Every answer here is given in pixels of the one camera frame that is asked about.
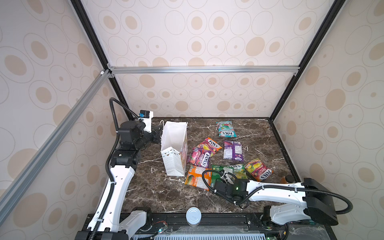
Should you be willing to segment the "green candy packet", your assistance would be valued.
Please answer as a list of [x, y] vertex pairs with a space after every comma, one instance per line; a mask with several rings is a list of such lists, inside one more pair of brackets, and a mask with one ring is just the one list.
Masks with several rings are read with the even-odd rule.
[[211, 188], [214, 188], [215, 183], [217, 180], [223, 183], [227, 183], [226, 177], [222, 177], [218, 172], [226, 173], [229, 172], [231, 169], [227, 168], [226, 166], [219, 166], [219, 165], [212, 165], [212, 178], [211, 178]]

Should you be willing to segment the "white paper bag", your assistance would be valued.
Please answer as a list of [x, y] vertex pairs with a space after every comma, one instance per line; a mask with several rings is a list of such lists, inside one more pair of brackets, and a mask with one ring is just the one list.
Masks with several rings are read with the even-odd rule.
[[187, 127], [187, 122], [165, 123], [161, 137], [161, 155], [168, 176], [185, 176], [188, 153]]

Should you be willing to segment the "orange candy packet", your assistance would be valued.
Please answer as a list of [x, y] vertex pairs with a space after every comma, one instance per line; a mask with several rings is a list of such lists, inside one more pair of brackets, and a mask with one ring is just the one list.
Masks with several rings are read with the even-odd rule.
[[205, 173], [203, 178], [202, 173], [205, 170], [207, 169], [203, 167], [191, 165], [187, 174], [185, 185], [193, 186], [193, 187], [197, 187], [197, 188], [209, 191], [209, 188], [204, 184], [203, 179], [205, 179], [206, 183], [210, 186], [211, 180], [212, 180], [212, 173], [211, 172]]

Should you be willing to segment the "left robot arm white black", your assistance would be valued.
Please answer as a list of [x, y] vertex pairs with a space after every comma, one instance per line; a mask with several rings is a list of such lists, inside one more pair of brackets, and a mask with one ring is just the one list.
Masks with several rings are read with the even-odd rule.
[[124, 220], [121, 212], [142, 151], [150, 144], [161, 143], [164, 125], [153, 125], [153, 112], [145, 110], [132, 113], [133, 120], [119, 124], [115, 105], [128, 112], [131, 109], [115, 98], [110, 98], [109, 104], [116, 130], [116, 140], [105, 163], [109, 180], [96, 213], [88, 226], [77, 233], [77, 240], [130, 240], [137, 231], [147, 232], [153, 225], [150, 208], [134, 208]]

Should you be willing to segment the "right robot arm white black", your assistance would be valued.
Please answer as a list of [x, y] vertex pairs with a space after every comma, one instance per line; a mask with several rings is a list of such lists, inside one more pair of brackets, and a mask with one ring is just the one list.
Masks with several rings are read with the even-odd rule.
[[328, 191], [311, 178], [301, 183], [270, 184], [238, 179], [232, 173], [211, 169], [204, 170], [202, 176], [210, 192], [241, 209], [247, 208], [250, 202], [274, 202], [274, 206], [264, 208], [261, 222], [266, 226], [302, 220], [336, 226], [339, 215], [353, 210], [350, 200]]

